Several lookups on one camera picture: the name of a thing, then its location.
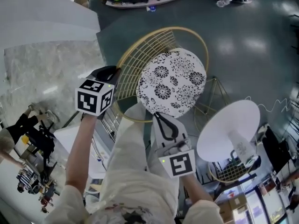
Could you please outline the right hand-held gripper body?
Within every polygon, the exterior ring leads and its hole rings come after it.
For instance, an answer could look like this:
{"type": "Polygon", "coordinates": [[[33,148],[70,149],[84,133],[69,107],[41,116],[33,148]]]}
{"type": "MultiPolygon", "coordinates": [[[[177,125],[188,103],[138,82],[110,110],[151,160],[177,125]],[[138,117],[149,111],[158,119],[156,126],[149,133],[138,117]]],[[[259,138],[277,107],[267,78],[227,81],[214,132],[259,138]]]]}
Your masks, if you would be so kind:
{"type": "MultiPolygon", "coordinates": [[[[171,115],[163,115],[174,123],[178,128],[178,136],[174,140],[165,140],[160,133],[160,129],[155,116],[153,116],[153,128],[156,138],[157,155],[160,163],[170,178],[181,177],[196,172],[195,153],[190,144],[187,131],[183,123],[171,115]]],[[[162,126],[167,137],[171,136],[171,129],[162,122],[162,126]]]]}

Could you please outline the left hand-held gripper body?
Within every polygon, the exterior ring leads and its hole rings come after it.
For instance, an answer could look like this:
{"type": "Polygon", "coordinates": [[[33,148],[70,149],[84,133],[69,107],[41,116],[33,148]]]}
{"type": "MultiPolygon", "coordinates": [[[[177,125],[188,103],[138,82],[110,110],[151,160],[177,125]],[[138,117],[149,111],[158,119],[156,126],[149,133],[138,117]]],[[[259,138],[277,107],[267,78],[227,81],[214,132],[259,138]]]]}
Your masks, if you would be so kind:
{"type": "Polygon", "coordinates": [[[80,86],[75,89],[75,109],[102,120],[105,112],[114,102],[114,94],[119,79],[99,81],[98,70],[99,68],[95,69],[90,75],[82,79],[80,86]]]}

